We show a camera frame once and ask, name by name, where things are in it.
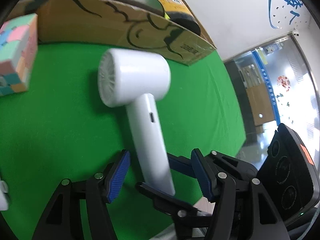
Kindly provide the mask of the cardboard box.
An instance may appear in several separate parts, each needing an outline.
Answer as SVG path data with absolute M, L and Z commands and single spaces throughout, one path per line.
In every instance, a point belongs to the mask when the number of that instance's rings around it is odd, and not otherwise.
M 216 46 L 204 31 L 196 35 L 152 12 L 114 0 L 20 0 L 5 20 L 36 13 L 43 43 L 85 42 L 161 54 L 185 65 Z

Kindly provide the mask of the white hair dryer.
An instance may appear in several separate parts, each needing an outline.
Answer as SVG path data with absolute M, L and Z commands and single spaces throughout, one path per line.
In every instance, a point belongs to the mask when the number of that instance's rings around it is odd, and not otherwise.
M 133 143 L 145 182 L 170 196 L 174 183 L 156 101 L 171 83 L 166 59 L 147 51 L 111 48 L 101 58 L 98 90 L 110 108 L 125 106 Z

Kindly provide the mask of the yellow black tube can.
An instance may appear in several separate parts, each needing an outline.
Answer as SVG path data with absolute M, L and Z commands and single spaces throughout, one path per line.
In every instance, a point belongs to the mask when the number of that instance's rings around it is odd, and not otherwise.
M 195 17 L 182 0 L 159 0 L 163 5 L 165 13 L 172 22 L 201 35 L 201 29 Z

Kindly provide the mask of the pastel rubiks cube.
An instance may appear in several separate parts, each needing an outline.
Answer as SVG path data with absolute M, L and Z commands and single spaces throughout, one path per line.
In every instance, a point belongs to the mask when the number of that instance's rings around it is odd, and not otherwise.
M 26 92 L 38 50 L 37 14 L 1 26 L 1 96 Z

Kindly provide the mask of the white plastic tray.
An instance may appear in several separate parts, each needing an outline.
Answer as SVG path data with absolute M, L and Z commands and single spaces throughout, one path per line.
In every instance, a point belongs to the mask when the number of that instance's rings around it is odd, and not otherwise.
M 0 211 L 7 211 L 9 209 L 8 191 L 9 189 L 6 182 L 0 180 Z

